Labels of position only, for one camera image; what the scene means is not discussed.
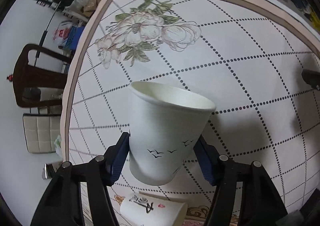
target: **red object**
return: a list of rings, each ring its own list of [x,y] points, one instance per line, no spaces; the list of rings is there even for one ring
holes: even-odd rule
[[[13,79],[13,75],[12,75],[12,74],[9,75],[9,76],[7,76],[7,80],[8,80],[8,81],[12,82],[12,79]]]

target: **paper cup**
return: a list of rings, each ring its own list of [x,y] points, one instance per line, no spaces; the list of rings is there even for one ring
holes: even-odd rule
[[[188,205],[132,193],[122,201],[121,215],[138,226],[181,226]]]
[[[216,109],[209,99],[154,82],[132,82],[130,171],[148,185],[170,182]]]

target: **dotted grid pattern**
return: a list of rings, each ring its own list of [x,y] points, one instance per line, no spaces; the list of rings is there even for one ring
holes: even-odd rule
[[[160,82],[213,100],[217,110],[203,131],[206,141],[237,162],[262,162],[287,210],[300,208],[319,182],[320,94],[301,78],[302,68],[320,70],[318,59],[292,33],[255,12],[219,0],[172,0],[172,15],[194,21],[201,28],[199,40],[182,52],[164,43],[147,52],[149,62],[135,61],[131,67],[129,61],[111,61],[104,69],[94,41],[106,34],[117,14],[142,2],[114,0],[87,49],[70,120],[71,162],[103,154],[122,131],[129,131],[132,81]],[[238,183],[234,213],[240,210],[241,188]],[[108,189],[122,225],[130,224],[113,195],[145,192],[186,200],[189,207],[209,207],[215,191],[204,180],[194,153],[160,187],[137,181],[127,160],[122,176]]]

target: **chair backrest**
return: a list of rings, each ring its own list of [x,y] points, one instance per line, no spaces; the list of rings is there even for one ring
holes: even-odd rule
[[[23,114],[24,135],[30,153],[55,152],[60,117],[60,114]]]
[[[13,71],[13,90],[16,98],[16,103],[19,107],[33,108],[44,106],[57,106],[62,104],[62,100],[44,100],[44,101],[24,101],[23,93],[25,88],[57,88],[64,89],[67,83],[67,75],[54,71],[44,70],[35,66],[28,65],[28,55],[31,50],[39,50],[51,57],[54,57],[63,62],[71,63],[71,59],[56,53],[50,49],[44,48],[36,44],[27,44],[14,67]]]

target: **beige tufted cushion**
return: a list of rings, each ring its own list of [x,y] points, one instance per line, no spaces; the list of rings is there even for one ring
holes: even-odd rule
[[[23,127],[30,153],[55,152],[54,141],[60,134],[60,115],[24,114]]]

